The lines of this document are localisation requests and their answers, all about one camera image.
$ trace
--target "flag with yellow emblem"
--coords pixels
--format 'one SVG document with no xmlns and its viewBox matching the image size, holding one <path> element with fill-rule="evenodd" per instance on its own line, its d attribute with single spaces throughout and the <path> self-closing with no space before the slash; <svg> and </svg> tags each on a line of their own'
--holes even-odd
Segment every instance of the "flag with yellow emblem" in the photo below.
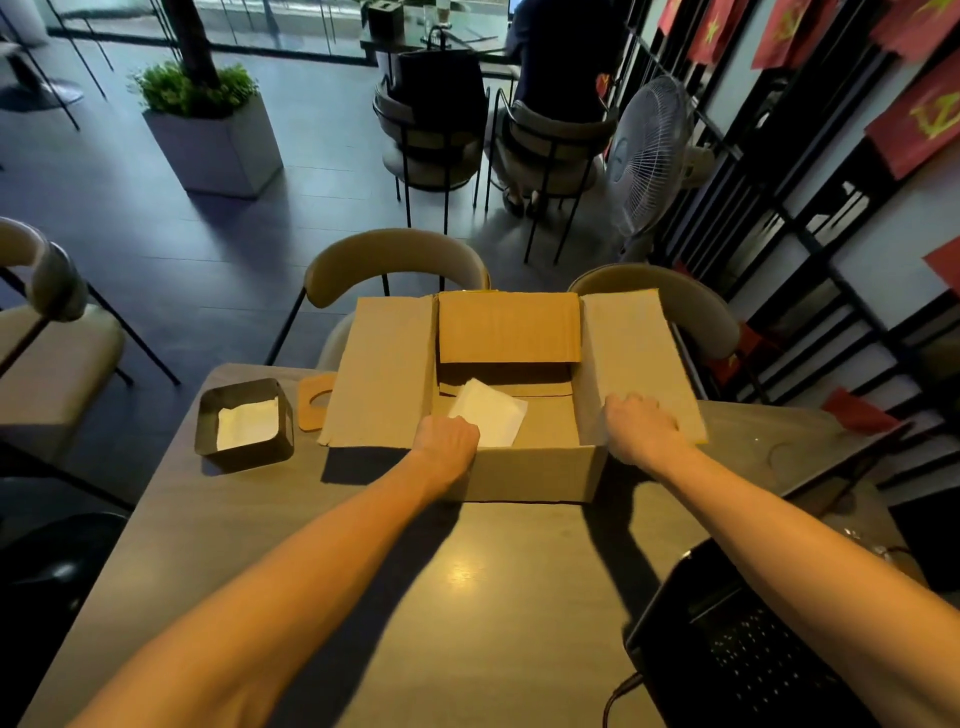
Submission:
<svg viewBox="0 0 960 728">
<path fill-rule="evenodd" d="M 660 21 L 657 27 L 663 31 L 665 36 L 670 35 L 670 29 L 673 28 L 673 21 L 677 19 L 677 11 L 680 9 L 682 0 L 666 0 L 663 6 L 663 12 L 660 14 Z"/>
<path fill-rule="evenodd" d="M 787 65 L 790 49 L 799 42 L 798 32 L 812 0 L 777 0 L 751 67 L 780 68 Z"/>
<path fill-rule="evenodd" d="M 747 0 L 710 0 L 686 56 L 705 65 L 720 61 L 746 6 Z"/>
<path fill-rule="evenodd" d="M 874 119 L 867 127 L 867 136 L 897 180 L 960 136 L 960 51 L 947 57 Z"/>
<path fill-rule="evenodd" d="M 908 61 L 925 61 L 960 22 L 960 0 L 900 0 L 876 24 L 871 38 Z"/>
</svg>

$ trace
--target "red flag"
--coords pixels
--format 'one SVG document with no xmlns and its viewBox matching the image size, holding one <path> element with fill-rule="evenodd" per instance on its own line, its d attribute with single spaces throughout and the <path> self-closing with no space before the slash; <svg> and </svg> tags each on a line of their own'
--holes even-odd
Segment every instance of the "red flag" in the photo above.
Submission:
<svg viewBox="0 0 960 728">
<path fill-rule="evenodd" d="M 960 51 L 926 74 L 867 127 L 867 136 L 897 180 L 906 177 L 957 135 L 960 135 Z"/>
<path fill-rule="evenodd" d="M 677 11 L 680 9 L 680 4 L 683 0 L 667 0 L 666 5 L 663 7 L 663 12 L 660 14 L 660 22 L 657 23 L 657 27 L 663 31 L 665 36 L 670 35 L 670 29 L 673 28 L 673 21 L 677 19 Z"/>
<path fill-rule="evenodd" d="M 810 2 L 811 0 L 777 0 L 756 48 L 752 68 L 780 68 L 786 64 Z"/>
<path fill-rule="evenodd" d="M 960 296 L 960 237 L 924 255 L 924 262 Z"/>
<path fill-rule="evenodd" d="M 806 14 L 806 22 L 800 29 L 802 37 L 790 48 L 790 55 L 786 60 L 787 68 L 797 69 L 806 63 L 813 49 L 817 47 L 817 43 L 827 32 L 830 23 L 833 22 L 839 7 L 840 0 L 819 0 Z"/>
<path fill-rule="evenodd" d="M 752 328 L 741 322 L 740 343 L 737 344 L 737 350 L 744 356 L 749 357 L 760 344 L 769 344 L 769 342 Z M 709 359 L 706 363 L 710 371 L 713 372 L 713 377 L 717 380 L 717 384 L 721 387 L 733 379 L 733 375 L 740 371 L 740 359 L 736 354 L 732 354 L 727 359 Z"/>
<path fill-rule="evenodd" d="M 870 37 L 908 61 L 924 61 L 960 21 L 960 0 L 900 0 Z"/>
<path fill-rule="evenodd" d="M 686 56 L 694 63 L 705 65 L 720 61 L 733 29 L 743 14 L 744 5 L 742 0 L 710 0 Z"/>
<path fill-rule="evenodd" d="M 893 415 L 852 395 L 843 387 L 834 389 L 821 409 L 833 415 L 845 429 L 861 435 L 878 435 L 900 424 Z"/>
</svg>

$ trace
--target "chair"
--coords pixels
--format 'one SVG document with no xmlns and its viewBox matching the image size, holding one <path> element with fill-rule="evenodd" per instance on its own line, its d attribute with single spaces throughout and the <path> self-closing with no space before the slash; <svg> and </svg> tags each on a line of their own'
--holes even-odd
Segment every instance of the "chair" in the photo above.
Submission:
<svg viewBox="0 0 960 728">
<path fill-rule="evenodd" d="M 0 548 L 7 677 L 0 725 L 16 725 L 100 575 L 127 519 L 84 513 Z"/>
<path fill-rule="evenodd" d="M 489 92 L 487 104 L 490 104 Z M 473 207 L 477 207 L 483 132 L 450 130 L 441 133 L 419 127 L 413 109 L 390 97 L 387 79 L 383 79 L 376 87 L 373 111 L 380 121 L 380 128 L 394 142 L 383 155 L 383 166 L 395 178 L 397 202 L 400 202 L 400 180 L 403 180 L 407 227 L 413 227 L 410 221 L 410 187 L 426 192 L 443 192 L 446 235 L 450 192 L 463 187 L 474 175 L 477 180 L 473 189 Z"/>
<path fill-rule="evenodd" d="M 135 20 L 141 17 L 155 17 L 156 22 L 160 26 L 160 32 L 163 33 L 167 45 L 174 54 L 174 59 L 176 60 L 178 58 L 177 43 L 173 29 L 163 14 L 160 0 L 47 0 L 47 5 L 50 7 L 50 11 L 56 16 L 64 34 L 73 45 L 73 50 L 84 65 L 84 68 L 86 68 L 86 72 L 90 75 L 93 83 L 96 84 L 97 89 L 105 99 L 107 98 L 106 93 L 100 86 L 100 82 L 97 81 L 97 77 L 93 75 L 93 71 L 90 70 L 84 54 L 82 54 L 80 48 L 77 47 L 76 40 L 74 40 L 69 29 L 66 27 L 67 20 L 81 20 L 84 22 L 86 29 L 90 33 L 90 37 L 93 39 L 93 42 L 97 44 L 97 48 L 100 49 L 100 54 L 104 57 L 104 61 L 107 62 L 107 66 L 111 71 L 114 70 L 113 63 L 110 62 L 103 44 L 97 39 L 93 26 L 90 25 L 91 20 Z"/>
<path fill-rule="evenodd" d="M 13 71 L 13 76 L 16 78 L 15 84 L 0 89 L 0 109 L 29 113 L 60 107 L 67 118 L 70 119 L 73 128 L 79 131 L 80 125 L 67 107 L 84 98 L 84 93 L 80 91 L 80 87 L 69 81 L 51 79 L 44 73 L 40 64 L 36 62 L 36 56 L 29 48 L 19 42 L 16 29 L 11 25 L 2 8 L 0 8 L 0 21 L 11 28 L 14 37 L 17 38 L 17 42 L 14 43 L 6 40 L 3 34 L 0 34 L 0 58 L 7 60 Z M 36 73 L 23 60 L 21 54 L 30 59 Z"/>
<path fill-rule="evenodd" d="M 444 290 L 445 279 L 465 290 L 490 289 L 487 266 L 459 240 L 405 228 L 361 232 L 334 243 L 310 263 L 300 295 L 264 363 L 271 366 L 276 361 L 304 297 L 318 308 L 326 308 L 357 283 L 377 276 L 383 281 L 383 295 L 389 296 L 390 273 L 432 273 L 440 276 L 440 290 Z M 318 370 L 335 372 L 340 368 L 352 325 L 351 313 L 330 332 L 317 362 Z"/>
<path fill-rule="evenodd" d="M 553 264 L 556 265 L 570 234 L 580 198 L 596 184 L 603 173 L 600 154 L 607 148 L 613 132 L 616 131 L 616 117 L 609 116 L 603 121 L 588 124 L 555 121 L 528 109 L 521 101 L 511 105 L 501 88 L 497 90 L 493 102 L 494 120 L 498 117 L 501 99 L 506 115 L 503 126 L 493 130 L 484 209 L 490 210 L 491 170 L 494 166 L 498 173 L 524 189 L 538 190 L 540 203 L 544 208 L 550 198 L 561 200 L 561 204 L 564 199 L 573 198 L 573 209 L 553 258 Z M 530 226 L 524 263 L 530 259 L 530 248 L 533 246 L 539 219 L 540 216 L 536 215 Z"/>
<path fill-rule="evenodd" d="M 660 291 L 663 316 L 686 331 L 706 358 L 729 359 L 736 356 L 760 400 L 764 404 L 771 403 L 747 364 L 746 356 L 737 348 L 740 343 L 740 324 L 727 303 L 700 281 L 647 263 L 612 263 L 587 271 L 570 283 L 568 290 L 586 296 L 646 288 Z"/>
<path fill-rule="evenodd" d="M 33 266 L 24 285 L 7 270 Z M 129 503 L 60 468 L 74 431 L 116 372 L 124 327 L 86 302 L 87 285 L 62 249 L 0 218 L 0 278 L 29 305 L 0 311 L 0 476 L 52 477 L 128 511 Z"/>
</svg>

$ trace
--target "hand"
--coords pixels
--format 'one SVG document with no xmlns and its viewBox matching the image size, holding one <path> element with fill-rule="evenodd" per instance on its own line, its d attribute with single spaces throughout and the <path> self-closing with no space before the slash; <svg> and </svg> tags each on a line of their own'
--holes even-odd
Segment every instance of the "hand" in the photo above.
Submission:
<svg viewBox="0 0 960 728">
<path fill-rule="evenodd" d="M 670 458 L 683 457 L 692 447 L 677 421 L 652 397 L 632 392 L 622 400 L 608 395 L 604 416 L 613 457 L 645 471 L 663 474 Z"/>
<path fill-rule="evenodd" d="M 426 469 L 427 498 L 436 500 L 473 462 L 480 443 L 480 428 L 462 417 L 428 415 L 420 420 L 411 456 Z"/>
</svg>

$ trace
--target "chair seat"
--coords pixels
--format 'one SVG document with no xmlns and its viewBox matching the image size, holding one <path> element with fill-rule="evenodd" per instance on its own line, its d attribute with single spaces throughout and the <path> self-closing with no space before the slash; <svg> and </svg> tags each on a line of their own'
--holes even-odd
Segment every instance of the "chair seat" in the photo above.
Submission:
<svg viewBox="0 0 960 728">
<path fill-rule="evenodd" d="M 0 357 L 37 318 L 29 306 L 0 311 Z M 87 306 L 77 321 L 48 324 L 0 377 L 4 439 L 50 459 L 112 374 L 123 346 L 123 329 L 99 306 Z"/>
<path fill-rule="evenodd" d="M 319 372 L 337 372 L 340 370 L 340 360 L 344 357 L 344 349 L 347 348 L 350 327 L 353 326 L 353 316 L 353 313 L 345 316 L 326 337 L 324 350 L 320 352 L 320 359 L 317 361 Z"/>
<path fill-rule="evenodd" d="M 503 138 L 496 138 L 497 162 L 503 165 L 507 178 L 517 182 L 525 189 L 543 188 L 543 172 L 547 160 L 533 155 L 519 155 L 504 142 Z M 587 175 L 584 190 L 593 187 L 603 173 L 603 161 L 599 156 L 591 161 L 591 168 Z M 584 177 L 583 161 L 554 161 L 550 167 L 550 177 L 547 180 L 546 193 L 555 197 L 574 197 L 580 190 L 580 182 Z"/>
<path fill-rule="evenodd" d="M 475 141 L 464 147 L 463 158 L 450 167 L 450 188 L 466 184 L 473 175 L 480 171 L 480 161 L 483 157 L 483 142 Z M 392 145 L 383 155 L 383 166 L 401 182 L 403 178 L 403 153 L 397 146 Z M 444 189 L 444 166 L 438 162 L 423 161 L 407 157 L 407 171 L 411 187 L 427 190 Z"/>
<path fill-rule="evenodd" d="M 53 0 L 53 5 L 64 20 L 133 20 L 156 14 L 146 0 Z"/>
</svg>

